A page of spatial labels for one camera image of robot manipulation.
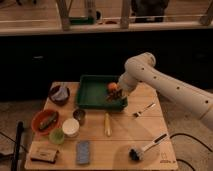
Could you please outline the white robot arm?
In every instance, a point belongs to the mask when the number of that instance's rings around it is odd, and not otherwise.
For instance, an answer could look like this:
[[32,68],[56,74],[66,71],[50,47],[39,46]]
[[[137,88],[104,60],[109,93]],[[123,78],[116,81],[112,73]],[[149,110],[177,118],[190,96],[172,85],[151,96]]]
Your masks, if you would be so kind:
[[157,71],[155,64],[156,59],[149,52],[129,58],[125,72],[118,79],[123,96],[128,96],[142,81],[188,109],[213,131],[213,94]]

